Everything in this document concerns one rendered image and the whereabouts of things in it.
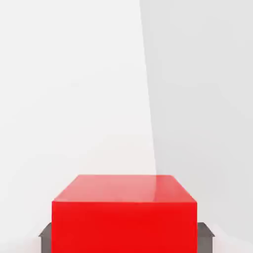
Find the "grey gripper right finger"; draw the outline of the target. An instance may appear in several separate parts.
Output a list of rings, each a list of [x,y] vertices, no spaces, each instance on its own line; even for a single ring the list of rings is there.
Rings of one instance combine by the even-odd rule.
[[[234,253],[232,242],[218,227],[198,222],[198,253]]]

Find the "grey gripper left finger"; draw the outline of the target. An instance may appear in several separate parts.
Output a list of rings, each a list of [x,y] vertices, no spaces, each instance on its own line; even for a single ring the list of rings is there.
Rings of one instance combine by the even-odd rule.
[[[51,253],[51,222],[39,236],[31,239],[29,253]]]

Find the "small red cube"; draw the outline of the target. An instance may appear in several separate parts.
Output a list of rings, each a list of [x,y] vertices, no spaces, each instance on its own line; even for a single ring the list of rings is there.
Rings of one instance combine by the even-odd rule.
[[[51,226],[52,253],[197,253],[197,202],[171,175],[79,175]]]

